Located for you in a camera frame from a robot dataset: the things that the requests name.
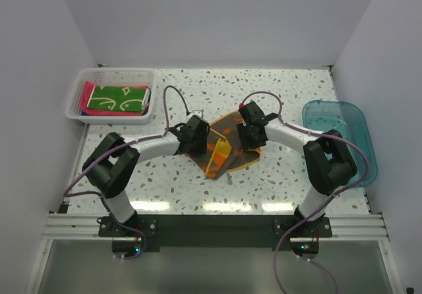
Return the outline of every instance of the white plastic basket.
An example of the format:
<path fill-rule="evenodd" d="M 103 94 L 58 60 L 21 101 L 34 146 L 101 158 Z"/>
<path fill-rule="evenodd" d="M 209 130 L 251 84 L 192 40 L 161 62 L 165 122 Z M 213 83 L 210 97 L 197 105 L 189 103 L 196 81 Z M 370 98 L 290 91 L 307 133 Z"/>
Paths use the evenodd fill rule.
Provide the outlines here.
<path fill-rule="evenodd" d="M 97 85 L 139 86 L 147 85 L 151 90 L 148 113 L 143 116 L 85 116 L 80 109 L 80 98 L 86 81 Z M 151 69 L 138 68 L 92 68 L 81 71 L 72 87 L 66 106 L 66 117 L 78 119 L 86 124 L 143 125 L 147 124 L 156 98 L 158 74 Z"/>

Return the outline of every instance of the cable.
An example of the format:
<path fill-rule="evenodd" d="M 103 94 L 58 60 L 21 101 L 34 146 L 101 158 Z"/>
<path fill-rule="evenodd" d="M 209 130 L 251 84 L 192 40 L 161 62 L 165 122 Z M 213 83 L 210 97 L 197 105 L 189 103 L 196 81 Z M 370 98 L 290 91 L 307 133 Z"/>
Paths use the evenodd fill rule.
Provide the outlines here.
<path fill-rule="evenodd" d="M 98 196 L 98 197 L 100 197 L 100 200 L 101 200 L 101 202 L 102 202 L 102 204 L 103 204 L 103 206 L 104 206 L 104 208 L 107 210 L 107 212 L 109 213 L 109 216 L 110 216 L 110 218 L 119 226 L 119 227 L 122 227 L 123 229 L 126 229 L 126 230 L 128 230 L 128 231 L 132 231 L 132 232 L 134 232 L 134 233 L 137 233 L 137 234 L 139 234 L 141 237 L 142 237 L 142 248 L 141 248 L 141 250 L 140 251 L 137 251 L 136 252 L 136 254 L 135 255 L 133 255 L 133 256 L 129 256 L 129 257 L 125 257 L 124 259 L 126 260 L 126 259 L 134 259 L 134 258 L 137 258 L 138 256 L 140 256 L 140 254 L 141 253 L 143 253 L 144 252 L 144 250 L 145 250 L 145 248 L 146 248 L 146 235 L 141 231 L 141 230 L 139 230 L 139 229 L 135 229 L 135 228 L 132 228 L 132 227 L 129 227 L 129 226 L 126 226 L 126 225 L 124 225 L 123 223 L 121 223 L 120 221 L 118 221 L 117 220 L 117 218 L 113 215 L 113 213 L 111 213 L 111 210 L 109 209 L 109 207 L 107 206 L 107 204 L 106 204 L 106 202 L 105 202 L 105 200 L 104 200 L 104 197 L 103 197 L 103 195 L 100 193 L 100 192 L 97 192 L 97 191 L 83 191 L 83 192 L 76 192 L 76 193 L 70 193 L 70 191 L 71 191 L 71 189 L 84 177 L 84 176 L 86 176 L 91 170 L 92 170 L 92 168 L 93 167 L 95 167 L 97 164 L 99 164 L 102 160 L 104 160 L 104 159 L 106 159 L 106 158 L 108 158 L 112 153 L 114 153 L 114 152 L 116 152 L 116 151 L 118 151 L 118 150 L 120 150 L 120 149 L 123 149 L 123 148 L 126 148 L 126 147 L 129 147 L 129 146 L 132 146 L 133 144 L 137 144 L 137 143 L 139 143 L 139 142 L 142 142 L 142 141 L 147 141 L 147 140 L 154 140 L 154 139 L 159 139 L 159 138 L 162 138 L 162 137 L 164 137 L 167 133 L 168 133 L 168 131 L 169 131 L 169 126 L 170 126 L 170 120 L 169 120 L 169 114 L 168 114 L 168 110 L 167 110 L 167 100 L 166 100 L 166 93 L 167 93 L 167 90 L 169 89 L 169 88 L 172 88 L 172 89 L 174 89 L 179 95 L 180 95 L 180 97 L 181 97 L 181 99 L 182 99 L 182 101 L 183 101 L 183 104 L 185 105 L 185 109 L 186 109 L 186 113 L 187 113 L 187 115 L 189 114 L 189 108 L 188 108 L 188 106 L 187 106 L 187 104 L 186 104 L 186 101 L 185 101 L 185 98 L 183 97 L 183 95 L 182 95 L 182 93 L 180 93 L 180 91 L 178 90 L 178 89 L 176 89 L 176 87 L 174 87 L 174 86 L 172 86 L 172 85 L 167 85 L 165 88 L 164 88 L 164 91 L 163 91 L 163 106 L 164 106 L 164 115 L 165 115 L 165 117 L 166 117 L 166 129 L 164 130 L 164 134 L 163 135 L 160 135 L 160 134 L 155 134 L 155 135 L 152 135 L 152 136 L 145 136 L 145 137 L 140 137 L 140 138 L 138 138 L 138 139 L 136 139 L 136 140 L 132 140 L 132 141 L 130 141 L 130 142 L 127 142 L 127 143 L 124 143 L 124 144 L 121 144 L 121 145 L 119 145 L 119 146 L 116 146 L 116 147 L 114 147 L 114 148 L 112 148 L 112 149 L 110 149 L 110 150 L 108 150 L 107 152 L 105 152 L 104 154 L 102 154 L 100 157 L 98 157 L 97 159 L 95 159 L 85 170 L 83 170 L 72 182 L 71 182 L 71 184 L 69 184 L 69 186 L 65 189 L 65 192 L 63 193 L 63 196 L 64 197 L 74 197 L 74 196 L 82 196 L 82 195 L 87 195 L 87 194 L 93 194 L 93 195 L 96 195 L 96 196 Z"/>
<path fill-rule="evenodd" d="M 280 278 L 278 276 L 278 272 L 277 272 L 277 256 L 278 256 L 278 251 L 279 251 L 279 249 L 280 249 L 283 241 L 287 238 L 288 235 L 290 235 L 290 233 L 292 231 L 294 231 L 298 227 L 302 226 L 309 219 L 311 219 L 313 216 L 317 215 L 321 210 L 323 210 L 325 207 L 327 207 L 327 205 L 329 205 L 329 203 L 331 203 L 331 201 L 333 201 L 336 196 L 338 196 L 339 194 L 345 192 L 348 189 L 351 189 L 352 187 L 356 187 L 357 185 L 361 184 L 366 179 L 366 177 L 369 174 L 370 163 L 369 163 L 369 160 L 366 157 L 365 153 L 358 146 L 356 146 L 354 143 L 348 141 L 347 139 L 344 139 L 342 137 L 333 136 L 331 134 L 320 134 L 318 132 L 311 131 L 311 129 L 302 129 L 302 128 L 299 128 L 299 127 L 290 125 L 289 123 L 285 123 L 283 121 L 283 119 L 282 119 L 282 105 L 283 105 L 283 103 L 282 103 L 281 99 L 277 95 L 275 95 L 274 93 L 267 92 L 267 91 L 253 92 L 253 93 L 249 94 L 242 101 L 241 105 L 243 105 L 248 98 L 250 98 L 252 95 L 255 95 L 255 94 L 268 94 L 268 95 L 271 95 L 271 96 L 274 96 L 275 97 L 275 99 L 278 101 L 278 103 L 280 105 L 279 106 L 279 110 L 278 110 L 278 119 L 280 120 L 280 122 L 283 125 L 291 128 L 291 129 L 293 129 L 295 131 L 301 132 L 303 134 L 310 134 L 310 135 L 315 136 L 315 137 L 324 137 L 324 138 L 329 138 L 329 139 L 333 139 L 333 140 L 344 142 L 345 144 L 347 144 L 348 146 L 351 146 L 354 150 L 356 150 L 362 156 L 363 161 L 365 162 L 365 172 L 364 172 L 364 174 L 361 176 L 361 178 L 359 180 L 357 180 L 356 182 L 354 182 L 354 183 L 352 183 L 350 185 L 347 185 L 347 186 L 343 187 L 342 189 L 339 189 L 339 190 L 333 192 L 327 198 L 327 200 L 324 203 L 322 203 L 311 215 L 307 216 L 306 218 L 304 218 L 303 220 L 301 220 L 299 223 L 295 224 L 293 227 L 291 227 L 290 229 L 288 229 L 283 234 L 283 236 L 280 238 L 280 240 L 278 241 L 277 247 L 276 247 L 276 249 L 274 251 L 274 257 L 273 257 L 273 261 L 272 261 L 272 268 L 273 268 L 273 271 L 274 271 L 274 277 L 276 278 L 278 287 L 282 290 L 282 292 L 284 294 L 287 294 L 287 291 L 284 288 L 284 286 L 283 286 L 283 284 L 282 284 L 282 282 L 281 282 L 281 280 L 280 280 Z M 313 260 L 309 260 L 309 262 L 311 262 L 315 266 L 318 266 L 321 269 L 323 269 L 331 277 L 331 279 L 334 282 L 334 286 L 335 286 L 335 289 L 336 289 L 336 294 L 340 294 L 340 288 L 338 286 L 338 280 L 336 279 L 336 277 L 330 271 L 328 271 L 328 269 L 325 266 L 323 266 L 322 264 L 320 264 L 318 262 L 315 262 Z"/>

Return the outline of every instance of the pink cloth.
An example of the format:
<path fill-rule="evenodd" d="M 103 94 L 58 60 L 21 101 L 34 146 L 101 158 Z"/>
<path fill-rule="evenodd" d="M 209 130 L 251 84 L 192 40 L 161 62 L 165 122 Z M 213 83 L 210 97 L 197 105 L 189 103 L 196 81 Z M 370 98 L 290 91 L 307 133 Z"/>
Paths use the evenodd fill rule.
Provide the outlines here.
<path fill-rule="evenodd" d="M 122 111 L 101 111 L 99 109 L 92 109 L 88 107 L 88 102 L 91 97 L 92 90 L 96 85 L 90 81 L 85 82 L 84 90 L 82 91 L 82 97 L 80 98 L 80 108 L 81 110 L 92 116 L 142 116 L 148 112 L 148 107 L 145 109 L 144 113 L 125 113 Z M 136 88 L 149 88 L 147 85 L 135 86 Z"/>

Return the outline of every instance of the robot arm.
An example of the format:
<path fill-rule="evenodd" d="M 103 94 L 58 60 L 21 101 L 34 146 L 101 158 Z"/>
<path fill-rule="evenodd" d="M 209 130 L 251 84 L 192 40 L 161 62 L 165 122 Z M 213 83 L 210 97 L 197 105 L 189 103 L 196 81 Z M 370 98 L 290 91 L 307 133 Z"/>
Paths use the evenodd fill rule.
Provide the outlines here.
<path fill-rule="evenodd" d="M 356 164 L 343 142 L 295 131 L 283 124 L 277 114 L 265 116 L 255 102 L 244 105 L 239 112 L 245 121 L 237 126 L 244 150 L 265 146 L 266 141 L 270 140 L 285 144 L 304 155 L 309 181 L 313 187 L 295 210 L 299 220 L 311 215 L 338 187 L 345 185 L 357 173 Z M 335 130 L 327 134 L 341 137 Z M 309 221 L 321 218 L 324 213 L 325 209 Z"/>
<path fill-rule="evenodd" d="M 163 137 L 151 136 L 150 140 L 116 151 L 111 155 L 117 158 L 115 163 L 108 158 L 102 160 L 87 174 L 87 178 L 101 191 L 106 206 L 120 223 L 138 227 L 137 213 L 131 206 L 125 190 L 135 165 L 160 156 L 204 154 L 209 132 L 210 126 L 206 121 L 196 115 L 189 115 L 186 123 L 170 128 Z M 86 160 L 82 169 L 86 169 L 110 149 L 124 143 L 125 140 L 116 132 L 109 133 Z"/>

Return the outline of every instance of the white enclosure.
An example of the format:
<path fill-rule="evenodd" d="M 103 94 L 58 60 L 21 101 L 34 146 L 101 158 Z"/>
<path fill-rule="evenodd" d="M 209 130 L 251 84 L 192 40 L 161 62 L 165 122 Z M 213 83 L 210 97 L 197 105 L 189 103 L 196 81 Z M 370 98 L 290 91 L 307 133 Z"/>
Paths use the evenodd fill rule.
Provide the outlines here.
<path fill-rule="evenodd" d="M 375 147 L 370 205 L 384 215 L 404 287 L 421 291 L 421 7 L 422 0 L 0 0 L 2 291 L 26 288 L 83 130 L 65 118 L 67 95 L 78 72 L 96 63 L 334 65 L 338 96 L 362 109 Z M 308 82 L 289 75 L 293 88 L 296 79 Z M 328 79 L 322 89 L 335 98 Z M 295 94 L 287 97 L 294 102 Z M 353 209 L 367 211 L 365 203 Z"/>

